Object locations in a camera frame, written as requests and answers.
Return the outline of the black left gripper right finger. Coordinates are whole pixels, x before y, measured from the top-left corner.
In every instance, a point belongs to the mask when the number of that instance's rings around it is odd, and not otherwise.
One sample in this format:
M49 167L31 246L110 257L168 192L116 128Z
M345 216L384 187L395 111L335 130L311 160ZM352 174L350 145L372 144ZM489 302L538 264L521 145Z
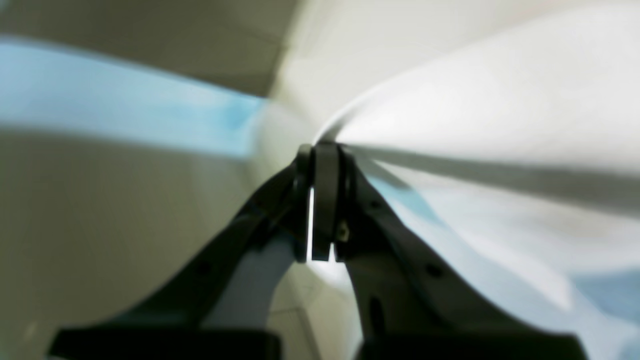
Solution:
M345 264L358 360L585 360L578 338L500 309L402 223L345 146L312 148L312 258Z

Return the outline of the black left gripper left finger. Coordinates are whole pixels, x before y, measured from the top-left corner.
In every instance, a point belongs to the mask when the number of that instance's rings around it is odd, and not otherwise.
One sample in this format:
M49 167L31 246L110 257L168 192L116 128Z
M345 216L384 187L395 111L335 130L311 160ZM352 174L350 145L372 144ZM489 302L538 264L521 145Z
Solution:
M266 330L275 288L307 252L313 147L250 196L160 289L115 317L55 335L50 360L281 360Z

